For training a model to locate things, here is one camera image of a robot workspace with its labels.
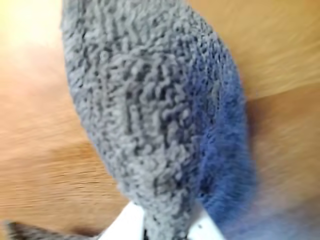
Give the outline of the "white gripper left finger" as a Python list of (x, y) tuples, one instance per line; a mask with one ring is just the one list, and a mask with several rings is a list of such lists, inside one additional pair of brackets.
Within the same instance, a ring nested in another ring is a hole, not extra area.
[(143, 240), (144, 210), (129, 202), (112, 224), (99, 236), (100, 240)]

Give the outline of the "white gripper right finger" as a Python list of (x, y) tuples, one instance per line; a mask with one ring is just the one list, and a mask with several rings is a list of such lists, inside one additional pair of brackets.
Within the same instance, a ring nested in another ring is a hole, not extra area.
[(196, 204), (191, 218), (187, 240), (224, 240), (222, 232), (201, 204)]

